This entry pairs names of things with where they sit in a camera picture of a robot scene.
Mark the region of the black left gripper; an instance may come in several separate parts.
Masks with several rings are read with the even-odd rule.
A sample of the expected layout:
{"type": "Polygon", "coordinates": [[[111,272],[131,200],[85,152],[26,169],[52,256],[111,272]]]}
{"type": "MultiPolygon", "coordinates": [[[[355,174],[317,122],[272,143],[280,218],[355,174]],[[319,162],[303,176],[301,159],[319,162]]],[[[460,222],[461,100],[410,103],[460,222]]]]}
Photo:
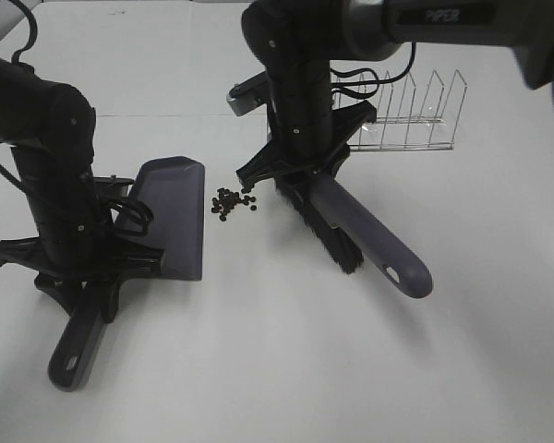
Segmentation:
{"type": "Polygon", "coordinates": [[[56,185],[26,190],[38,235],[0,241],[0,267],[17,264],[39,274],[34,285],[55,300],[72,317],[79,303],[81,281],[99,280],[99,308],[106,324],[119,310],[120,290],[145,260],[157,268],[163,251],[140,245],[154,216],[143,202],[109,198],[97,193],[94,177],[75,190],[56,185]]]}

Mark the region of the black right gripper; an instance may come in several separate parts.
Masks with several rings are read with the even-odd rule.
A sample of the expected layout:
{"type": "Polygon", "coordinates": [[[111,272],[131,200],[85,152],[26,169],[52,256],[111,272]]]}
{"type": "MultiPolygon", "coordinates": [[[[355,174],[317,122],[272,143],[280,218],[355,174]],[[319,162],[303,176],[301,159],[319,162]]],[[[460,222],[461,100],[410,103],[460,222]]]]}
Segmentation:
{"type": "Polygon", "coordinates": [[[319,170],[335,177],[350,157],[347,141],[377,116],[367,100],[334,110],[331,67],[326,60],[302,63],[278,78],[267,71],[270,138],[236,171],[243,194],[275,177],[319,170]]]}

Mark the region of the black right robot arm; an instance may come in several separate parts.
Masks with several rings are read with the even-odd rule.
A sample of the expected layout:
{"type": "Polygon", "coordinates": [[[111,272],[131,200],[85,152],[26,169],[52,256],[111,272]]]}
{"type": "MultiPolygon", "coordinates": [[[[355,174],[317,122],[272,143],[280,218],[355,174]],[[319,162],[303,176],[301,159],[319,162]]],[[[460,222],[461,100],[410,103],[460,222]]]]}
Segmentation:
{"type": "Polygon", "coordinates": [[[554,1],[256,1],[241,28],[265,69],[273,131],[239,169],[243,186],[317,168],[336,151],[333,60],[382,61],[403,44],[508,47],[526,86],[554,94],[554,1]]]}

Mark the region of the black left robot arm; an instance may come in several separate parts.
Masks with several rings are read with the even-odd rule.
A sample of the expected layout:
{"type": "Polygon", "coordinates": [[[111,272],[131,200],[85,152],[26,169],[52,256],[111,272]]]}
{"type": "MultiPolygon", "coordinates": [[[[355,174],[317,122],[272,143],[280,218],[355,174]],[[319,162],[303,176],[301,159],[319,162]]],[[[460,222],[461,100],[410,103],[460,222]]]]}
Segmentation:
{"type": "Polygon", "coordinates": [[[135,241],[154,215],[128,196],[133,182],[94,177],[95,128],[96,111],[77,88],[0,58],[0,143],[9,145],[18,171],[0,164],[0,174],[25,194],[38,233],[0,241],[0,267],[37,271],[39,289],[69,314],[84,291],[96,292],[110,323],[122,282],[159,275],[163,252],[135,241]]]}

